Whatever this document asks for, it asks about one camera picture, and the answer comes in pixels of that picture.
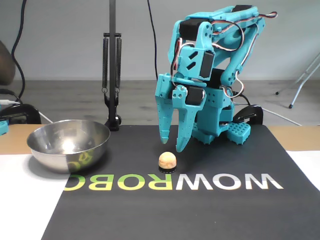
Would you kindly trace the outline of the teal gripper, black servo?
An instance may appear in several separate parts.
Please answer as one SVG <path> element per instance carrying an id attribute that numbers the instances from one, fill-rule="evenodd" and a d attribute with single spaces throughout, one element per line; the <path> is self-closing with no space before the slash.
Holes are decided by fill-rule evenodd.
<path id="1" fill-rule="evenodd" d="M 155 100 L 158 111 L 160 140 L 166 144 L 169 139 L 174 109 L 178 110 L 178 134 L 176 151 L 182 152 L 188 144 L 198 111 L 204 106 L 204 86 L 184 78 L 171 78 L 169 73 L 158 76 Z"/>

